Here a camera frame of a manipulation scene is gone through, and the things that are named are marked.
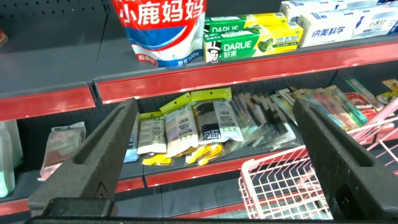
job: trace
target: man face logo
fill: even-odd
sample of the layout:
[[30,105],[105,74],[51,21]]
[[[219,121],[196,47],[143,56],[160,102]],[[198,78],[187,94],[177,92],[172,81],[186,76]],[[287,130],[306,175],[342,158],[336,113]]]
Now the man face logo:
[[218,62],[218,50],[211,50],[210,51],[210,58],[212,63],[217,63]]

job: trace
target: pegboard back panel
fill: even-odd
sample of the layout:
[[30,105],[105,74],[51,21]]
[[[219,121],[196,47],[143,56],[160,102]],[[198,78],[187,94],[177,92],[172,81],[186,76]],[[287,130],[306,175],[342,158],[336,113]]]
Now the pegboard back panel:
[[[218,88],[231,87],[233,93],[248,91],[253,93],[273,94],[275,90],[288,87],[296,88],[319,88],[330,85],[336,70],[325,72],[310,73],[307,75],[296,75],[292,77],[275,78],[271,80],[263,80],[249,83],[241,83],[230,86],[221,86]],[[158,111],[159,108],[166,103],[176,99],[184,93],[175,93],[170,95],[156,96],[139,100],[140,112],[147,113]]]
[[0,22],[106,14],[105,0],[0,0]]
[[86,136],[112,112],[118,103],[100,105],[96,108],[51,114],[18,120],[24,163],[22,170],[38,170],[42,166],[47,139],[52,127],[85,122]]

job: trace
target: hanging packaged item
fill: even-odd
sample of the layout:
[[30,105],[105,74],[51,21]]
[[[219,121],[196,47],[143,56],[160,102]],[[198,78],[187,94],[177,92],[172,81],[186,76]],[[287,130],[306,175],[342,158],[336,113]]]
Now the hanging packaged item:
[[138,126],[139,126],[139,113],[137,113],[134,120],[134,126],[130,135],[129,144],[127,145],[126,155],[123,162],[135,162],[138,160],[137,145],[138,145]]
[[149,153],[142,160],[143,165],[147,166],[169,166],[172,158],[167,158],[166,154]]
[[208,164],[209,162],[219,158],[223,154],[223,145],[220,143],[210,144],[210,153],[198,161],[199,166]]
[[160,111],[166,123],[166,157],[174,157],[191,147],[198,147],[198,132],[189,93],[162,106]]
[[138,61],[183,65],[203,55],[206,0],[112,0]]
[[187,165],[193,164],[194,162],[199,161],[200,159],[209,155],[210,151],[211,149],[209,145],[198,146],[197,149],[185,156],[185,163]]
[[139,115],[139,155],[148,152],[166,153],[164,138],[164,117],[162,112],[143,113]]
[[0,121],[0,198],[15,189],[12,141],[5,122]]
[[302,34],[303,29],[291,22],[205,34],[205,62],[217,63],[219,60],[231,61],[290,52],[297,48]]
[[231,88],[191,92],[193,111],[199,131],[199,144],[244,141],[229,101]]
[[205,33],[228,32],[245,29],[256,25],[272,26],[286,22],[282,13],[262,13],[238,16],[221,16],[205,18]]
[[62,162],[78,149],[85,138],[86,127],[84,122],[52,128],[45,147],[43,165],[40,170],[41,177],[37,180],[47,180]]

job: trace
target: wire basket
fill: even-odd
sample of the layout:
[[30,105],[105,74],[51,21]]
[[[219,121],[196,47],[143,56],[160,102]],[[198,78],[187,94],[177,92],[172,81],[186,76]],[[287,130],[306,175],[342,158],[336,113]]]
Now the wire basket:
[[[398,116],[383,121],[396,108],[398,100],[348,134],[361,144],[375,141],[366,149],[398,175],[398,144],[385,143],[398,134]],[[238,182],[249,218],[333,219],[305,146],[246,161]]]

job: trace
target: yellow label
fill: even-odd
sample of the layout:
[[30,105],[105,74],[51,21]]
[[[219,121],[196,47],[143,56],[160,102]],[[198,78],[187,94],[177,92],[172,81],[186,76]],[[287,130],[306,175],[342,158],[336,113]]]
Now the yellow label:
[[194,162],[200,160],[201,158],[210,154],[210,146],[199,146],[190,155],[187,155],[185,162],[187,164],[193,164]]
[[215,100],[222,98],[232,98],[232,90],[231,87],[228,88],[220,88],[215,90],[200,90],[191,92],[191,100],[194,101],[203,101],[203,100]]
[[156,154],[150,158],[146,158],[142,161],[142,164],[147,166],[169,166],[172,162],[172,158],[166,158],[166,154]]
[[155,111],[151,113],[142,113],[139,115],[140,120],[145,120],[145,119],[152,119],[152,118],[157,118],[163,116],[162,112],[160,111]]
[[210,153],[206,157],[200,159],[198,161],[198,165],[199,166],[206,165],[207,163],[213,161],[214,159],[222,155],[222,153],[223,153],[222,144],[212,144],[210,145]]
[[170,103],[167,103],[166,105],[162,106],[160,108],[160,111],[163,114],[167,114],[169,112],[175,111],[181,106],[187,105],[191,102],[191,95],[189,93],[186,93],[177,99],[171,101]]
[[190,147],[189,149],[187,149],[187,150],[181,152],[180,154],[178,154],[178,155],[176,155],[176,156],[174,156],[174,157],[175,157],[175,158],[182,157],[182,156],[185,156],[185,155],[187,155],[187,154],[189,154],[189,153],[191,153],[191,152],[193,152],[193,151],[195,151],[195,150],[196,150],[196,148]]

